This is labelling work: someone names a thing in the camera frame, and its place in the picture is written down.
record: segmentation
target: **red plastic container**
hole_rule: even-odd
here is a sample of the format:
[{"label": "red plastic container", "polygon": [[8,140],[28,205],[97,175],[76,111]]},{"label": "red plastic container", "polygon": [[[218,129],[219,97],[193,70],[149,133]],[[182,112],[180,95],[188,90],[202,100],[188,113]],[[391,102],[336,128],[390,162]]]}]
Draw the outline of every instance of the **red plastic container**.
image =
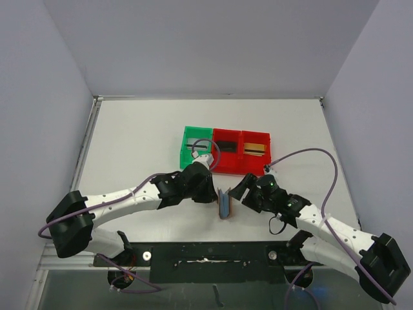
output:
[{"label": "red plastic container", "polygon": [[[214,129],[212,139],[221,149],[221,160],[214,172],[262,176],[263,167],[271,162],[270,134],[264,132]],[[262,156],[244,154],[244,143],[265,145]],[[217,150],[212,146],[212,155],[217,160]]]}]

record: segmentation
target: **white table surface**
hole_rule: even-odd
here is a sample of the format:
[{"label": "white table surface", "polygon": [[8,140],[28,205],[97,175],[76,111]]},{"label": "white table surface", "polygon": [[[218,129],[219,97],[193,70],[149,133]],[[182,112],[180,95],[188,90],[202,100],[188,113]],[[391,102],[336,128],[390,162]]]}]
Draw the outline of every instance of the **white table surface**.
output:
[{"label": "white table surface", "polygon": [[[82,195],[103,194],[138,185],[155,172],[179,169],[184,127],[211,127],[269,132],[272,157],[295,150],[321,147],[336,156],[319,101],[274,99],[122,100],[103,101],[79,183]],[[278,183],[317,206],[330,187],[333,165],[320,152],[291,157],[276,166]],[[241,176],[214,175],[214,185],[234,187]],[[327,213],[359,227],[345,179],[339,178]],[[131,242],[199,242],[289,240],[296,229],[272,236],[273,214],[234,201],[232,217],[221,220],[216,203],[185,200],[160,211],[142,211],[102,225],[123,231]],[[282,223],[272,221],[277,231]]]}]

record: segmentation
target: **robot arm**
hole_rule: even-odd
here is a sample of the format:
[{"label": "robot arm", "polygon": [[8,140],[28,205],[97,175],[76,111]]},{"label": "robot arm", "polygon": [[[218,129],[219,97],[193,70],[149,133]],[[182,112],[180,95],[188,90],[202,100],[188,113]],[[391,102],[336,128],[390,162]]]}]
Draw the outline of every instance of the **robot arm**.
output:
[{"label": "robot arm", "polygon": [[287,246],[301,251],[306,260],[351,276],[371,297],[382,303],[387,304],[388,299],[350,259],[341,243],[390,296],[394,296],[410,274],[410,267],[392,237],[387,234],[377,237],[329,217],[327,220],[337,234],[336,238],[320,210],[307,199],[279,188],[271,173],[260,178],[247,174],[228,194],[256,212],[272,212],[282,222],[300,229]]},{"label": "robot arm", "polygon": [[80,212],[49,227],[58,257],[88,251],[114,258],[130,249],[127,237],[121,231],[101,229],[100,225],[138,211],[177,205],[186,198],[198,203],[217,200],[208,169],[212,160],[210,154],[202,155],[182,172],[157,174],[143,185],[110,194],[83,197],[79,191],[69,192],[46,219],[52,223]]}]

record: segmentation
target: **white wall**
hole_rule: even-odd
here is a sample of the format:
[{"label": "white wall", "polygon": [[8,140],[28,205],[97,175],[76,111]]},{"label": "white wall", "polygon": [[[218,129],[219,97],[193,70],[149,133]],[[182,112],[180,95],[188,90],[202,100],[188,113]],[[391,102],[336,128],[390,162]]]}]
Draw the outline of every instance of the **white wall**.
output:
[{"label": "white wall", "polygon": [[44,241],[68,191],[92,96],[40,0],[0,9],[0,300],[24,309]]},{"label": "white wall", "polygon": [[[381,0],[325,112],[364,230],[393,236],[413,267],[413,2]],[[396,295],[412,309],[413,276]]]},{"label": "white wall", "polygon": [[326,94],[378,0],[44,0],[93,94]]}]

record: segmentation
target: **cable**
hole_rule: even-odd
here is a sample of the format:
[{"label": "cable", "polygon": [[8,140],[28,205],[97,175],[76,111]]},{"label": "cable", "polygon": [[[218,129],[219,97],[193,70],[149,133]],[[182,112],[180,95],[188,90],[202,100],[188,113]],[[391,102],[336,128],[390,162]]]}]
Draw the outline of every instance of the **cable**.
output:
[{"label": "cable", "polygon": [[74,216],[77,216],[77,215],[80,215],[80,214],[83,214],[83,213],[86,213],[86,212],[90,212],[90,211],[96,210],[96,209],[98,209],[98,208],[107,207],[108,205],[113,205],[114,203],[118,203],[118,202],[124,201],[124,200],[132,197],[132,195],[136,194],[136,193],[137,193],[146,183],[148,183],[152,178],[155,178],[156,176],[161,176],[161,175],[165,175],[165,173],[154,173],[154,174],[150,175],[150,176],[147,177],[141,184],[139,184],[132,192],[130,192],[129,194],[127,194],[127,195],[125,195],[125,196],[123,196],[123,197],[120,197],[120,198],[118,198],[118,199],[114,199],[114,200],[111,200],[111,201],[108,201],[108,202],[103,202],[103,203],[100,203],[100,204],[98,204],[98,205],[93,205],[93,206],[91,206],[91,207],[89,207],[89,208],[84,208],[84,209],[78,210],[78,211],[76,211],[76,212],[72,212],[72,213],[69,213],[69,214],[67,214],[67,215],[64,215],[64,216],[62,216],[62,217],[60,217],[60,218],[56,218],[56,219],[48,222],[48,223],[47,223],[45,226],[43,226],[42,228],[40,228],[40,230],[37,232],[37,235],[38,235],[40,238],[52,239],[52,237],[43,234],[43,232],[44,232],[46,229],[48,229],[49,227],[53,226],[54,224],[60,223],[60,222],[65,221],[65,220],[67,220],[67,219],[69,219],[69,218],[72,218],[72,217],[74,217]]},{"label": "cable", "polygon": [[[314,265],[314,262],[309,263],[307,266],[305,266],[304,268],[302,268],[302,270],[300,270],[300,272],[296,275],[296,277],[291,281],[290,287],[288,288],[287,292],[285,293],[285,297],[284,297],[284,310],[288,309],[288,298],[290,296],[291,290],[294,287],[294,284],[297,282],[297,280],[299,279],[300,276],[302,276],[304,274],[304,272],[308,269],[311,268]],[[321,306],[320,303],[318,302],[316,296],[313,294],[312,291],[310,291],[309,289],[305,289],[304,287],[300,287],[302,290],[304,290],[305,292],[307,292],[311,298],[314,300],[314,302],[316,303],[317,309],[321,310]]]},{"label": "cable", "polygon": [[330,195],[331,195],[332,191],[334,190],[334,187],[336,186],[337,178],[338,178],[338,166],[337,166],[337,162],[334,159],[333,155],[331,155],[331,153],[329,151],[325,150],[325,149],[312,147],[312,148],[308,148],[308,149],[297,150],[297,151],[295,151],[293,153],[290,153],[290,154],[288,154],[284,157],[281,157],[280,159],[275,160],[272,163],[270,163],[270,166],[273,166],[273,165],[279,163],[280,161],[285,160],[286,158],[291,157],[293,155],[303,153],[303,152],[312,151],[312,150],[325,153],[332,160],[333,165],[334,165],[334,179],[333,179],[332,185],[330,186],[330,189],[327,192],[327,195],[325,196],[325,198],[323,200],[323,203],[321,204],[321,216],[323,217],[326,226],[330,230],[333,237],[337,240],[337,242],[344,249],[344,251],[351,257],[351,259],[354,261],[354,263],[356,263],[357,267],[359,267],[361,272],[363,272],[363,274],[368,278],[368,280],[371,281],[373,283],[373,285],[380,291],[380,293],[383,294],[392,304],[396,305],[397,304],[396,301],[386,292],[386,290],[384,288],[382,288],[380,286],[380,284],[377,283],[377,281],[371,276],[371,274],[368,273],[368,271],[360,264],[359,258],[347,247],[347,245],[343,241],[341,241],[341,239],[336,234],[333,227],[330,225],[330,223],[328,222],[328,220],[325,217],[325,205],[327,204],[327,201],[330,198]]},{"label": "cable", "polygon": [[[291,290],[294,287],[294,284],[297,282],[299,277],[302,276],[305,273],[305,271],[307,271],[307,269],[310,268],[311,266],[313,266],[314,264],[315,264],[314,262],[311,262],[307,266],[302,268],[302,270],[300,270],[299,273],[296,275],[296,277],[291,281],[290,286],[288,287],[287,292],[285,293],[285,297],[284,297],[284,310],[288,309],[287,302],[288,302],[288,298],[290,296]],[[317,304],[317,308],[320,309],[318,301],[316,301],[316,304]]]},{"label": "cable", "polygon": [[311,298],[313,299],[313,301],[316,303],[317,309],[318,309],[318,310],[321,310],[320,303],[319,303],[317,297],[314,295],[314,293],[313,293],[311,290],[309,290],[309,289],[305,289],[304,287],[302,287],[302,289],[304,290],[304,292],[307,292],[307,294],[309,294],[309,295],[311,296]]},{"label": "cable", "polygon": [[209,168],[209,170],[213,171],[213,170],[218,166],[218,163],[219,163],[219,161],[221,160],[221,150],[219,149],[218,144],[217,144],[215,141],[213,141],[213,140],[211,140],[211,139],[208,139],[208,138],[201,138],[201,139],[196,140],[196,141],[192,144],[191,153],[194,153],[194,151],[195,151],[195,145],[197,145],[197,144],[198,144],[199,142],[201,142],[201,141],[209,141],[209,142],[211,142],[211,143],[214,145],[214,147],[217,149],[218,156],[217,156],[217,160],[216,160],[216,162],[215,162],[215,165],[213,165],[212,167]]},{"label": "cable", "polygon": [[[157,293],[162,291],[162,288],[160,288],[158,285],[150,283],[149,281],[141,278],[140,276],[138,276],[137,274],[131,273],[129,270],[126,270],[124,268],[122,268],[121,266],[117,265],[115,262],[111,261],[109,258],[107,258],[105,255],[103,254],[96,254],[97,257],[100,257],[100,259],[104,260],[106,263],[118,268],[120,271],[122,271],[124,274],[127,274],[129,276],[132,276],[133,278],[135,278],[136,280],[143,282],[147,285],[149,285],[150,287],[153,287],[154,289],[147,289],[147,290],[129,290],[129,289],[121,289],[119,290],[122,293],[130,293],[130,294],[149,294],[149,293]],[[113,285],[115,283],[116,280],[123,278],[124,276],[118,276],[117,278],[113,279],[112,282],[110,282],[110,285]]]},{"label": "cable", "polygon": [[281,234],[281,233],[285,230],[285,227],[287,227],[287,223],[284,222],[284,226],[283,226],[283,228],[280,229],[279,232],[273,233],[272,230],[271,230],[271,221],[272,221],[274,218],[277,218],[277,216],[271,217],[271,219],[268,221],[268,230],[270,231],[270,234],[273,234],[273,235],[275,236],[275,235],[277,235],[277,234]]}]

